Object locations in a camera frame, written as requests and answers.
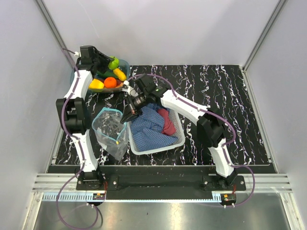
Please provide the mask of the fake green cucumber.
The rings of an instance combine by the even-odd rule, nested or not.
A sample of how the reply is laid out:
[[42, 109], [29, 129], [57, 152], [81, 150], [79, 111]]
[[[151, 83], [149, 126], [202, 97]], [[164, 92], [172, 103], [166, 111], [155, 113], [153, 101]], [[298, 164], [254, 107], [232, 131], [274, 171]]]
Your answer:
[[106, 71], [102, 75], [102, 78], [108, 78], [108, 77], [113, 77], [113, 78], [116, 78], [116, 79], [118, 78], [117, 75], [111, 70]]

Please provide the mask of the fake yellow banana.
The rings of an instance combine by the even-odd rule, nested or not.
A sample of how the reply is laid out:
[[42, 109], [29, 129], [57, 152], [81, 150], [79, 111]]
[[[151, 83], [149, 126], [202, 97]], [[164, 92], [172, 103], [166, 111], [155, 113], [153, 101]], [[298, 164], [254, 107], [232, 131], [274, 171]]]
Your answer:
[[127, 79], [126, 74], [119, 68], [114, 69], [113, 73], [121, 82], [124, 82]]

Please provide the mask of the fake orange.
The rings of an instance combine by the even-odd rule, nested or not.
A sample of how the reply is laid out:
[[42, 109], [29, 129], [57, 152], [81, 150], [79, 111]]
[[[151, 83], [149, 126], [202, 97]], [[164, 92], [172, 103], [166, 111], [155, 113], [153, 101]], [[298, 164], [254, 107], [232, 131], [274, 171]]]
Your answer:
[[107, 77], [104, 80], [104, 86], [108, 89], [116, 88], [117, 87], [117, 80], [114, 77]]

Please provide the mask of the fake yellow lemon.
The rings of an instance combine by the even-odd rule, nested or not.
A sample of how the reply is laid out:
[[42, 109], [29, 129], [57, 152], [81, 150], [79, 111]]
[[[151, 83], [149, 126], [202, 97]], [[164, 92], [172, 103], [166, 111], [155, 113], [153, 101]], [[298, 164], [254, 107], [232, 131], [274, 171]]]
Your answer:
[[102, 81], [99, 79], [93, 79], [92, 82], [90, 83], [88, 89], [92, 91], [97, 91], [97, 90], [102, 90], [104, 89], [105, 85]]

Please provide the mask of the clear zip top bag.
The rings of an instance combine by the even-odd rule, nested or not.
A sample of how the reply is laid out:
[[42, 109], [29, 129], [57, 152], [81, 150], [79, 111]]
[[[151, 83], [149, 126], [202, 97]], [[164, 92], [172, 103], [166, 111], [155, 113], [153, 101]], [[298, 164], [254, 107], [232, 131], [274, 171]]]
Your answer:
[[92, 121], [96, 139], [100, 146], [119, 161], [128, 148], [129, 132], [126, 123], [121, 123], [120, 110], [104, 107]]

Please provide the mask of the fake carrot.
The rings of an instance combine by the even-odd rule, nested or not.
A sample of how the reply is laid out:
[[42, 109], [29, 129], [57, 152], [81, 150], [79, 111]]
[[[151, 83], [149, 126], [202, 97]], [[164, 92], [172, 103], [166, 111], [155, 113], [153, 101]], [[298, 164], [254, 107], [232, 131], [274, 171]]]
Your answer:
[[97, 90], [97, 91], [92, 91], [90, 89], [88, 89], [91, 92], [95, 92], [95, 93], [113, 93], [113, 92], [121, 92], [121, 88], [122, 88], [123, 83], [121, 82], [120, 84], [117, 85], [116, 88], [112, 88], [112, 89], [108, 89], [106, 87], [104, 87], [104, 89], [102, 90]]

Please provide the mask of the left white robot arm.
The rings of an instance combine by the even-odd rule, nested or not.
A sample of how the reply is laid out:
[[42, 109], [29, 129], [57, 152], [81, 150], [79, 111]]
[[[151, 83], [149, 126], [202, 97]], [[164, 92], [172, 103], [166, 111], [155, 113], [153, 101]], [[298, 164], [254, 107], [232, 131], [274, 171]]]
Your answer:
[[80, 161], [75, 174], [78, 190], [107, 188], [106, 179], [99, 169], [90, 139], [91, 116], [85, 98], [95, 74], [106, 70], [113, 58], [98, 51], [96, 47], [81, 46], [73, 64], [74, 77], [68, 92], [56, 100], [56, 109], [63, 131], [73, 141]]

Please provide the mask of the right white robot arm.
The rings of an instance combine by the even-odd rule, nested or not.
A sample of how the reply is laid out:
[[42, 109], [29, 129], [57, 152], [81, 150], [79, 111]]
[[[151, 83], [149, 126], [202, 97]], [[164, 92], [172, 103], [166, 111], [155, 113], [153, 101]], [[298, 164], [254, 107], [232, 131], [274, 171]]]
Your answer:
[[197, 137], [211, 153], [215, 164], [216, 176], [212, 179], [212, 188], [229, 190], [235, 185], [237, 171], [230, 161], [225, 132], [231, 125], [215, 110], [197, 104], [175, 92], [172, 84], [164, 79], [163, 84], [156, 84], [153, 74], [139, 74], [133, 77], [139, 88], [136, 92], [130, 86], [130, 80], [123, 83], [125, 103], [121, 123], [130, 122], [141, 115], [141, 109], [147, 104], [157, 104], [173, 110], [189, 119], [197, 127]]

